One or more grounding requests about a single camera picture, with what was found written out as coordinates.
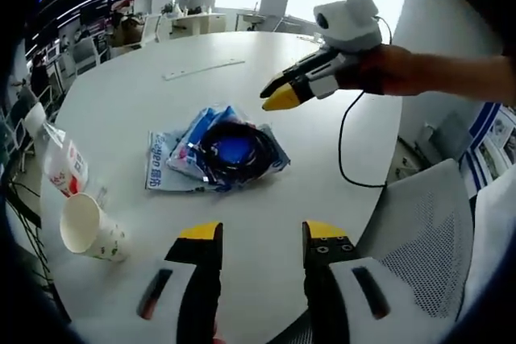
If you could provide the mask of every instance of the white paper cup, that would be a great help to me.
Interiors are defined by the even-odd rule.
[[[85,193],[69,197],[60,220],[64,245],[74,254],[108,261],[128,257],[127,233]]]

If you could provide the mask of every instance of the table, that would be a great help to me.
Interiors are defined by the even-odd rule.
[[[76,79],[56,124],[74,139],[92,173],[102,174],[109,190],[106,212],[129,230],[136,248],[119,265],[69,253],[59,234],[64,197],[43,181],[42,239],[72,319],[113,313],[102,299],[123,273],[163,259],[182,229],[213,220],[224,223],[218,327],[228,342],[263,344],[306,310],[302,222],[340,226],[356,243],[380,195],[380,189],[350,185],[339,174],[340,120],[358,92],[339,91],[294,110],[261,109],[258,96],[270,78],[317,48],[291,34],[198,35],[130,52]],[[245,63],[163,80],[164,74],[231,58]],[[269,123],[292,164],[227,194],[145,191],[148,132],[187,127],[214,103],[238,106],[253,122]],[[342,146],[350,177],[385,181],[401,109],[399,97],[364,96],[352,110]]]

